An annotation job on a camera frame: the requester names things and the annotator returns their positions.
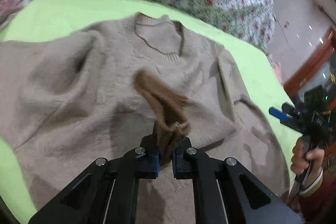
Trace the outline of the right forearm red sleeve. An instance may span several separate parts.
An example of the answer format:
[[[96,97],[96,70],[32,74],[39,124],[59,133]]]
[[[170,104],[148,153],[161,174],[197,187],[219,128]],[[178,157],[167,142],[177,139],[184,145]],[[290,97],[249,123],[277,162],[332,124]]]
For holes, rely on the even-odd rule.
[[[335,223],[335,178],[321,171],[314,183],[300,191],[288,206],[301,215],[303,223]]]

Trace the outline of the person's right hand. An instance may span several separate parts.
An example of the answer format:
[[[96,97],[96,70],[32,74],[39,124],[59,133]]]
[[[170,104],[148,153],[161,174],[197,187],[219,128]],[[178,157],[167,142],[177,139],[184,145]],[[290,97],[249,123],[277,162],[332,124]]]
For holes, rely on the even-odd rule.
[[[325,156],[325,151],[320,148],[315,148],[304,153],[303,148],[303,137],[300,137],[297,139],[292,150],[293,157],[291,159],[291,170],[296,175],[301,175],[308,169],[309,164],[311,164],[310,177],[319,176],[322,170],[322,162]]]

